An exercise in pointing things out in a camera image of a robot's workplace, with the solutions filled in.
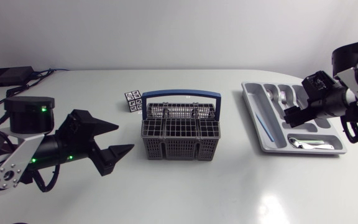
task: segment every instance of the cutlery tray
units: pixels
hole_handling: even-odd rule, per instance
[[[346,148],[338,138],[337,131],[327,119],[314,119],[291,128],[284,120],[285,105],[281,102],[279,93],[285,92],[288,108],[299,106],[304,109],[308,106],[308,95],[301,85],[274,84],[274,83],[250,83],[243,82],[242,95],[257,130],[262,150],[265,152],[286,152],[304,154],[344,154]],[[270,90],[273,99],[269,98],[266,90]],[[272,141],[257,115],[264,122],[270,132]],[[325,144],[334,146],[334,149],[303,149],[290,144],[289,138],[299,140],[323,140]]]

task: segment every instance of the checkerboard calibration marker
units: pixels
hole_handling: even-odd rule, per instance
[[[124,94],[127,100],[129,111],[135,112],[142,110],[142,95],[139,90],[130,91]]]

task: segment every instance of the white table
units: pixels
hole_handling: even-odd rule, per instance
[[[241,82],[300,83],[256,70],[113,70],[57,72],[21,94],[55,98],[55,128],[72,109],[120,128],[98,136],[101,148],[135,144],[112,174],[89,159],[61,166],[55,188],[19,184],[0,197],[0,223],[358,223],[358,143],[331,122],[348,152],[341,156],[262,152]],[[9,87],[0,88],[0,99]],[[149,161],[140,124],[124,93],[197,89],[222,95],[221,135],[213,161]],[[168,100],[200,101],[175,96]],[[3,114],[0,106],[0,117]],[[42,170],[48,181],[52,168]]]

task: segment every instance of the dishwasher cutlery basket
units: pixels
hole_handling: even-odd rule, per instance
[[[149,103],[158,96],[202,96],[207,103]],[[201,90],[160,90],[142,95],[142,138],[148,159],[211,161],[221,132],[221,95]]]

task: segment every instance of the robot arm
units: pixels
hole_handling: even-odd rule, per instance
[[[118,126],[90,115],[88,111],[73,110],[53,135],[54,99],[15,96],[5,101],[11,127],[0,129],[0,195],[25,184],[36,182],[41,191],[53,188],[60,164],[89,157],[101,175],[112,172],[115,164],[133,144],[110,146],[100,150],[94,137],[118,129]],[[17,139],[12,144],[8,136]],[[51,182],[45,186],[38,170],[55,166]]]
[[[285,121],[296,127],[316,118],[341,117],[342,127],[351,143],[358,142],[358,43],[333,52],[334,76],[319,71],[302,81],[308,106],[286,109]],[[354,135],[349,131],[350,123]]]

